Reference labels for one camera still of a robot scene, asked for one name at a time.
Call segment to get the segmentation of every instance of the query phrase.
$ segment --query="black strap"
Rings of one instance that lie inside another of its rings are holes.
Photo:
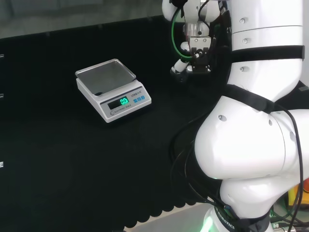
[[[224,210],[218,207],[214,209],[222,225],[230,232],[265,232],[270,223],[270,212],[260,218],[232,219]]]
[[[275,109],[274,102],[235,85],[227,85],[223,96],[242,102],[253,109],[267,114],[270,114]]]
[[[232,52],[232,63],[255,60],[304,59],[305,46],[256,47]]]

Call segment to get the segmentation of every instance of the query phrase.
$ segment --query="black fabric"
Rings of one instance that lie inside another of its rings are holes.
[[[236,85],[226,85],[225,91],[223,92],[223,96],[242,102],[252,107],[253,109],[263,111],[267,114],[270,114],[275,109],[274,102],[264,97],[261,97],[260,95],[257,95],[255,93],[251,93]]]
[[[232,52],[232,63],[272,59],[304,59],[305,46],[275,46],[236,50]]]
[[[175,25],[178,47],[182,26]],[[169,71],[179,56],[162,16],[2,39],[0,54],[1,232],[122,230],[184,205],[169,183],[169,142],[221,96],[225,56],[212,76],[178,85]],[[153,103],[107,124],[78,90],[75,72],[112,58],[132,70]],[[280,104],[308,102],[309,91],[295,89]],[[180,136],[177,152],[198,127]]]

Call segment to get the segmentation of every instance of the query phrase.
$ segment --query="black cable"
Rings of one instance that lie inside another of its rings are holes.
[[[199,18],[199,20],[201,20],[203,23],[206,24],[206,26],[207,26],[208,29],[209,29],[209,35],[210,35],[210,34],[211,34],[211,28],[210,28],[210,26],[205,22],[205,20],[202,19],[202,17],[201,17],[201,11],[202,11],[202,9],[204,8],[204,6],[205,6],[209,1],[210,1],[210,0],[207,0],[207,1],[204,2],[203,5],[200,7],[200,9],[199,9],[199,11],[198,11],[198,18]]]
[[[184,153],[185,150],[186,150],[186,148],[185,148],[184,150],[182,150],[181,153],[177,156],[177,158],[176,158],[175,161],[173,162],[173,165],[172,165],[172,167],[171,167],[171,169],[170,169],[169,178],[170,178],[170,183],[171,183],[171,187],[172,187],[172,191],[173,191],[173,192],[175,191],[175,190],[174,190],[174,185],[173,185],[173,170],[174,170],[174,168],[175,168],[175,165],[176,165],[178,159],[182,156],[182,154],[185,154],[185,153]],[[198,202],[198,203],[208,203],[207,201],[196,201],[196,202]]]
[[[297,150],[298,150],[298,156],[299,156],[300,183],[299,183],[299,187],[298,188],[300,189],[300,191],[299,191],[299,198],[298,198],[297,206],[296,206],[295,212],[294,212],[294,214],[292,216],[291,223],[290,223],[289,230],[288,230],[288,232],[291,232],[293,223],[295,221],[297,212],[298,212],[298,210],[300,208],[300,205],[301,205],[301,202],[302,202],[302,199],[303,199],[303,191],[302,191],[304,189],[303,155],[302,155],[302,151],[301,151],[300,139],[299,139],[298,128],[297,128],[297,124],[296,124],[295,118],[293,117],[293,115],[287,109],[285,109],[284,107],[282,107],[280,105],[277,105],[277,106],[281,110],[283,110],[292,120],[292,123],[293,123],[293,126],[294,126],[294,130],[295,130],[296,144],[297,144]]]
[[[211,108],[211,110],[203,113],[202,115],[192,119],[191,121],[189,121],[186,125],[184,125],[183,127],[181,127],[177,132],[176,134],[172,137],[170,143],[169,143],[169,158],[171,160],[171,162],[173,163],[174,160],[176,159],[176,156],[175,156],[175,151],[174,151],[174,147],[175,147],[175,142],[176,142],[176,139],[177,137],[186,129],[188,128],[192,123],[196,122],[196,121],[199,121],[200,119],[203,119],[205,118],[211,111],[213,110],[213,107]]]
[[[280,215],[278,215],[274,210],[272,210],[272,211],[274,212],[274,215],[275,215],[276,217],[271,218],[271,222],[272,222],[272,223],[275,223],[275,222],[278,222],[278,221],[284,221],[284,219],[286,219],[288,216],[292,216],[292,212],[294,211],[294,209],[295,209],[295,207],[296,207],[297,199],[298,199],[298,198],[299,198],[299,188],[298,188],[298,190],[297,190],[297,194],[296,194],[295,200],[294,200],[294,202],[293,202],[293,206],[292,206],[292,208],[290,209],[290,211],[288,211],[286,215],[280,216]]]
[[[193,148],[194,148],[194,145],[190,148],[189,153],[188,153],[188,155],[187,155],[187,157],[186,157],[186,159],[185,159],[185,163],[184,163],[184,176],[185,176],[185,179],[186,179],[187,181],[188,181],[188,178],[187,178],[187,162],[188,162],[188,160],[189,160],[189,157],[190,157],[191,154],[192,154]],[[215,204],[215,203],[213,203],[212,201],[210,201],[210,200],[208,200],[208,199],[202,197],[202,196],[192,187],[190,181],[188,181],[188,185],[189,185],[190,189],[191,189],[197,196],[199,196],[199,198],[203,199],[206,203],[209,203],[209,204],[211,204],[211,205],[213,205],[213,206],[215,206],[215,207],[218,207],[217,204]]]

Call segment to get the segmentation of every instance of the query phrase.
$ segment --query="green light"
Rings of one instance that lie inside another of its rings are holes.
[[[212,227],[212,219],[211,219],[211,217],[208,217],[200,232],[208,232],[208,231],[210,231],[211,227]]]
[[[129,100],[128,100],[127,98],[122,98],[122,99],[120,99],[120,103],[121,103],[122,105],[125,105],[125,104],[128,104],[128,103],[129,103]]]

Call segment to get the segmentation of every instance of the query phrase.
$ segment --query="digital scale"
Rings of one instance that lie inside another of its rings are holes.
[[[78,89],[106,122],[151,104],[143,84],[117,59],[79,70],[75,75]]]

